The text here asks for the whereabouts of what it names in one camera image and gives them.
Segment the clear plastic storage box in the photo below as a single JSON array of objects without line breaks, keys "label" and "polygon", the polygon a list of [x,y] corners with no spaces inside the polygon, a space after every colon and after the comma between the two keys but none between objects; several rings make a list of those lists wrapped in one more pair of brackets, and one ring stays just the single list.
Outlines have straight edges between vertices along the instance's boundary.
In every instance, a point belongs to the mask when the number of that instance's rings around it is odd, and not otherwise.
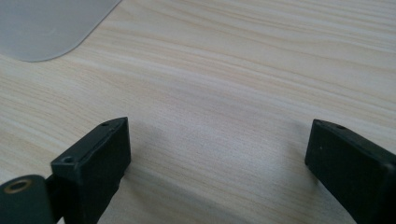
[{"label": "clear plastic storage box", "polygon": [[0,0],[0,54],[42,62],[76,48],[121,0]]}]

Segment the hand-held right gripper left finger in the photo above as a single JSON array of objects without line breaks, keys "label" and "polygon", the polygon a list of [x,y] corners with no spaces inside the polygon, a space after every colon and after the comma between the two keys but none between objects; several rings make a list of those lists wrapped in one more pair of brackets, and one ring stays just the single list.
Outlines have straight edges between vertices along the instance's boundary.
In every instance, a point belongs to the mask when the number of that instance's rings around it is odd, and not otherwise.
[{"label": "hand-held right gripper left finger", "polygon": [[60,193],[56,215],[66,224],[96,224],[130,163],[128,119],[96,126],[50,163]]}]

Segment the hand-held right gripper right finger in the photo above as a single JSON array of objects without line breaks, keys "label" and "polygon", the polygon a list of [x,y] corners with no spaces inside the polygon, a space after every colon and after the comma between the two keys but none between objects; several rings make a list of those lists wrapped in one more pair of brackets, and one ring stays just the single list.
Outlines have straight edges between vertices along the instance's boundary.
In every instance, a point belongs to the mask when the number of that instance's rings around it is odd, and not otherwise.
[{"label": "hand-held right gripper right finger", "polygon": [[358,224],[396,224],[395,154],[315,119],[304,162]]}]

